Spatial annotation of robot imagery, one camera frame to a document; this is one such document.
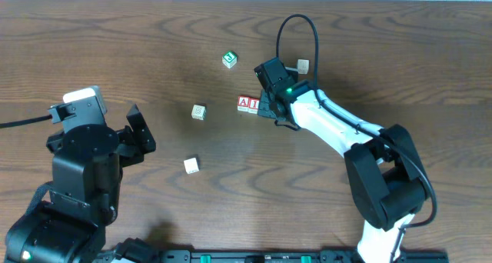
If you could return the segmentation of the red letter A block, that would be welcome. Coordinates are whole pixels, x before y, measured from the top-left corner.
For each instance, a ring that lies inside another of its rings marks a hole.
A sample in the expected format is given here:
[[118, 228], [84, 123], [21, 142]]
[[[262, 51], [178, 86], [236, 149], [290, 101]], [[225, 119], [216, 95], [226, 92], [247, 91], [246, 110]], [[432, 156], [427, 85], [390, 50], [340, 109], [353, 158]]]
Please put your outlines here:
[[237, 108], [240, 112], [248, 112], [249, 110], [249, 101], [250, 98], [248, 96], [239, 95]]

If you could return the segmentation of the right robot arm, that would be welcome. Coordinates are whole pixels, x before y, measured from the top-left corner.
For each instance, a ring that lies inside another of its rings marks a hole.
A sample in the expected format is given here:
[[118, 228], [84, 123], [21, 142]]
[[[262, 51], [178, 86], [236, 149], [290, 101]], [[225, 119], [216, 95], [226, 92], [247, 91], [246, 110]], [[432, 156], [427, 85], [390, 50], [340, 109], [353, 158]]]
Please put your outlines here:
[[357, 253], [364, 262], [396, 262], [406, 230], [426, 200], [435, 201], [408, 131], [366, 122], [330, 100], [314, 83], [273, 58], [254, 69], [277, 126], [306, 129], [343, 159], [354, 203], [364, 219]]

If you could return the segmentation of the red letter I block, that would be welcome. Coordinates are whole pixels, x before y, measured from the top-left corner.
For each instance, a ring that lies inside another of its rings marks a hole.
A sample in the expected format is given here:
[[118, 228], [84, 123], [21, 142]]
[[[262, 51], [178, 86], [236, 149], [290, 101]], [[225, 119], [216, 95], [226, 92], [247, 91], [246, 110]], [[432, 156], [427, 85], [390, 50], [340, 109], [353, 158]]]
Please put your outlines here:
[[251, 114], [257, 114], [260, 105], [260, 100], [256, 98], [250, 98], [248, 104], [248, 112]]

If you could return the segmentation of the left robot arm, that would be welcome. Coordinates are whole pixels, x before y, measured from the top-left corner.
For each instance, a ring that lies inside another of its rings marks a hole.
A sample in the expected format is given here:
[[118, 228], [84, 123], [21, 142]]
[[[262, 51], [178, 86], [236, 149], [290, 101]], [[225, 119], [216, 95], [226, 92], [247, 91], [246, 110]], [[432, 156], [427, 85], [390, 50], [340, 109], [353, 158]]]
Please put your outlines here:
[[105, 229], [118, 217], [125, 167], [143, 162], [156, 144], [137, 105], [128, 124], [107, 126], [95, 102], [50, 108], [63, 129], [46, 146], [52, 180], [40, 185], [23, 216], [6, 235], [6, 262], [119, 262], [105, 251]]

